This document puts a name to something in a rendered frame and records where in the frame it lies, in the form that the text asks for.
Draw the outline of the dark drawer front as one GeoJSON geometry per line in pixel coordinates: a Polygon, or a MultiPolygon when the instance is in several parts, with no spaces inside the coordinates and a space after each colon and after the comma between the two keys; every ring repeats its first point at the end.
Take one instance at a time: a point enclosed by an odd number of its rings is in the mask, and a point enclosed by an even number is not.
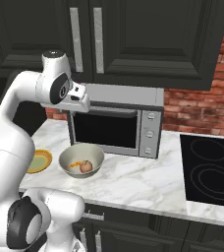
{"type": "Polygon", "coordinates": [[[102,215],[104,213],[105,220],[101,221],[82,218],[83,221],[91,221],[95,224],[104,225],[106,227],[150,231],[149,214],[146,213],[93,204],[86,204],[84,212],[97,215],[102,215]]]}

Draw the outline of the black hob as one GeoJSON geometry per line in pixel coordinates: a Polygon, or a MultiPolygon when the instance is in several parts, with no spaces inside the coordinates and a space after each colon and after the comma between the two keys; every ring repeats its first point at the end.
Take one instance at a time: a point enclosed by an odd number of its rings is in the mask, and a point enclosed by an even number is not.
{"type": "Polygon", "coordinates": [[[186,199],[224,206],[224,139],[180,135],[186,199]]]}

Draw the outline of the grey microwave oven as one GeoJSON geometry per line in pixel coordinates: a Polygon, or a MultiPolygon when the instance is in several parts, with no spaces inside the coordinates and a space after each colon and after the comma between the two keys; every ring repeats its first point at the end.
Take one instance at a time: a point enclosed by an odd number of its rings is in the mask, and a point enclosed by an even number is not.
{"type": "Polygon", "coordinates": [[[96,84],[85,87],[89,112],[67,115],[71,144],[96,144],[110,154],[158,157],[164,112],[162,89],[96,84]],[[155,112],[155,119],[149,120],[148,112],[155,112]],[[152,131],[153,137],[147,138],[146,131],[152,131]],[[151,155],[144,153],[145,148],[151,148],[151,155]]]}

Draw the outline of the peach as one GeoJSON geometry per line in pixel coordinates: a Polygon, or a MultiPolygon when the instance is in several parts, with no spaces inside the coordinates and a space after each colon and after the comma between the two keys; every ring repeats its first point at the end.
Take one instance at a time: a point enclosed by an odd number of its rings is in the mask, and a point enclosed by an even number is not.
{"type": "Polygon", "coordinates": [[[84,160],[80,165],[81,173],[87,173],[92,171],[92,163],[89,160],[84,160]]]}

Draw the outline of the wide dark wall cupboard door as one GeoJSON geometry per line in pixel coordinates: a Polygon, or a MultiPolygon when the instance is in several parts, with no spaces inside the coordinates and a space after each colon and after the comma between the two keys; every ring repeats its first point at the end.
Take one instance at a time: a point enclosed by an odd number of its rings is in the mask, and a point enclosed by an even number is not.
{"type": "Polygon", "coordinates": [[[208,91],[224,35],[224,0],[89,0],[97,84],[208,91]],[[102,9],[96,73],[93,9],[102,9]]]}

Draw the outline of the pale grey bowl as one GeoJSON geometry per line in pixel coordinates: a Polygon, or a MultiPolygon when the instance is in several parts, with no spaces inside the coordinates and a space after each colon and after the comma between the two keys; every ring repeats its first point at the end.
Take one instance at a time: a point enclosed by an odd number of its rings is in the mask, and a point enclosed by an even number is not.
{"type": "Polygon", "coordinates": [[[88,178],[94,175],[102,166],[104,161],[104,152],[94,144],[75,144],[67,148],[59,156],[59,164],[62,169],[74,178],[88,178]],[[89,160],[92,163],[92,171],[81,173],[80,167],[66,168],[76,161],[89,160]]]}

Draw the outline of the orange shrimp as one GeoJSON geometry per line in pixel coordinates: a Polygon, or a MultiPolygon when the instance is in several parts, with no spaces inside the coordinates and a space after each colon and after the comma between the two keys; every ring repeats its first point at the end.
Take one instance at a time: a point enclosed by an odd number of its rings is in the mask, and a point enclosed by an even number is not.
{"type": "Polygon", "coordinates": [[[72,168],[72,167],[76,167],[76,166],[81,166],[84,162],[83,161],[76,161],[76,162],[73,162],[69,165],[66,165],[66,168],[72,168]]]}

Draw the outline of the dark base cupboard door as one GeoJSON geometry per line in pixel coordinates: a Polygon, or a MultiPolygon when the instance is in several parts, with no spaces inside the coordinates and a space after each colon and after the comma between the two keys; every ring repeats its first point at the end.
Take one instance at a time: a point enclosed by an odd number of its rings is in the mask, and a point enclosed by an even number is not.
{"type": "Polygon", "coordinates": [[[184,243],[173,237],[98,225],[93,227],[94,240],[99,230],[102,252],[182,252],[184,243]]]}
{"type": "Polygon", "coordinates": [[[86,237],[86,245],[87,245],[87,252],[94,252],[93,247],[93,238],[92,238],[92,228],[89,223],[74,223],[73,224],[73,231],[75,236],[79,241],[80,239],[80,231],[85,228],[85,237],[86,237]]]}

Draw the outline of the small yellow green plate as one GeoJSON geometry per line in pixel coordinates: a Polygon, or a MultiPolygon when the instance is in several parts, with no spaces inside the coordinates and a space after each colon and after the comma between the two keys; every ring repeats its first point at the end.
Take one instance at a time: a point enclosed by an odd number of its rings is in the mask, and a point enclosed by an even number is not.
{"type": "Polygon", "coordinates": [[[46,169],[53,160],[52,154],[47,150],[36,150],[33,155],[31,164],[28,167],[27,173],[38,173],[46,169]]]}

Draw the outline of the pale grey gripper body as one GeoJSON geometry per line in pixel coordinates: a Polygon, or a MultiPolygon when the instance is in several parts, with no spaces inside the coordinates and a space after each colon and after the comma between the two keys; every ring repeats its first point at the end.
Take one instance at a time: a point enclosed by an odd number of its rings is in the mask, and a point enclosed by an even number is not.
{"type": "Polygon", "coordinates": [[[66,98],[63,99],[58,104],[42,103],[41,106],[54,108],[54,109],[60,109],[60,110],[75,111],[75,112],[89,112],[90,101],[87,94],[85,94],[84,97],[79,101],[72,101],[71,97],[67,95],[66,98]]]}

